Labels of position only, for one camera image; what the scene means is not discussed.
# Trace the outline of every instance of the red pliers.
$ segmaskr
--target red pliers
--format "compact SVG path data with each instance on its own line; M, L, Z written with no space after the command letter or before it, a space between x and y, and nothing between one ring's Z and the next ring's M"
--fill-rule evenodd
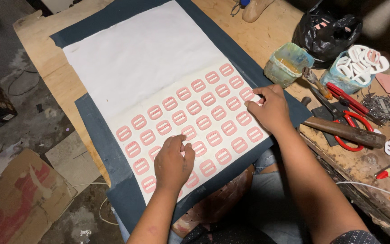
M334 122L337 122L339 123L339 119L341 117L344 117L345 120L347 120L348 124L352 127L356 127L355 123L353 122L353 120L351 119L351 117L354 117L355 119L359 120L360 122L362 122L362 124L365 125L365 127L367 128L367 130L373 132L374 129L373 127L370 125L370 123L368 123L368 121L366 119L364 119L362 116L360 116L359 114L356 114L356 113L353 113L353 112L350 112L350 111L347 111L347 110L344 110L344 111L339 111L335 106L333 106L325 97L323 97L318 91L316 91L312 86L310 86L310 89L312 91L312 93L314 94L314 96L317 97L317 99L322 103L323 106L325 106L328 111L333 115L333 118L334 118ZM339 136L335 136L335 140L339 143L339 145L341 145L341 147L349 150L349 151L352 151L352 152L357 152L357 151L360 151L364 148L364 146L362 145L359 145L358 144L358 147L357 148L352 148L352 147L349 147L348 145L346 145L342 140L341 138L339 138Z
M378 120L374 115L370 113L370 110L368 110L365 106L360 104L358 101L354 100L352 97L350 97L347 93L345 93L341 88L338 86L335 86L334 84L328 82L326 84L328 90L332 93L333 97L339 100L339 102L351 108L353 111L358 113L362 117L366 117L370 119L374 124L378 126L383 126L384 124Z

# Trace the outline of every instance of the wooden handle tool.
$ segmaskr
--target wooden handle tool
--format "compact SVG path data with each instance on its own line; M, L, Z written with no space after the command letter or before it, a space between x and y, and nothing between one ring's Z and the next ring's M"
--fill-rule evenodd
M314 74L310 68L304 67L302 69L302 77L305 78L309 83L316 85L323 97L326 97L328 100L333 99L332 93L320 83L316 74Z
M302 124L374 148L383 148L386 141L385 135L326 119L310 117Z

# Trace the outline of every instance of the plastic container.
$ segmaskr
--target plastic container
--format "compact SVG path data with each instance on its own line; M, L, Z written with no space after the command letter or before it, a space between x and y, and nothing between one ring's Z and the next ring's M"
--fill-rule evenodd
M264 75L285 88L302 75L304 67L312 67L314 58L294 43L287 42L275 50L264 67Z
M348 78L336 69L336 63L338 63L338 60L346 55L347 51L339 54L335 62L323 73L322 77L320 78L320 83L323 85L326 85L328 82L333 83L335 86L338 86L345 93L350 95L362 88L371 85L371 82L373 81L374 77L376 77L376 75L371 75L371 81L366 85L362 85L359 82Z

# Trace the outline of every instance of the black plastic bag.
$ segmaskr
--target black plastic bag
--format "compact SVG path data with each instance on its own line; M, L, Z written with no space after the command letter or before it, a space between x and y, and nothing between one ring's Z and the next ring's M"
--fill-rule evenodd
M292 39L315 59L314 69L327 69L362 32L359 18L344 14L329 1L321 4L322 1L302 16Z

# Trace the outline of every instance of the hand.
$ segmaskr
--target hand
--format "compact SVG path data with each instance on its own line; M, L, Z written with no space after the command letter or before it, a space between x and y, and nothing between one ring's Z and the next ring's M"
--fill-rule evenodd
M259 106L253 101L246 101L245 106L267 130L275 135L283 129L293 128L284 90L280 85L257 87L252 91L255 94L263 95L258 101L263 105Z
M189 179L194 167L195 151L191 143L184 146L182 143L184 140L186 140L185 135L169 137L154 159L156 191L167 190L178 195Z

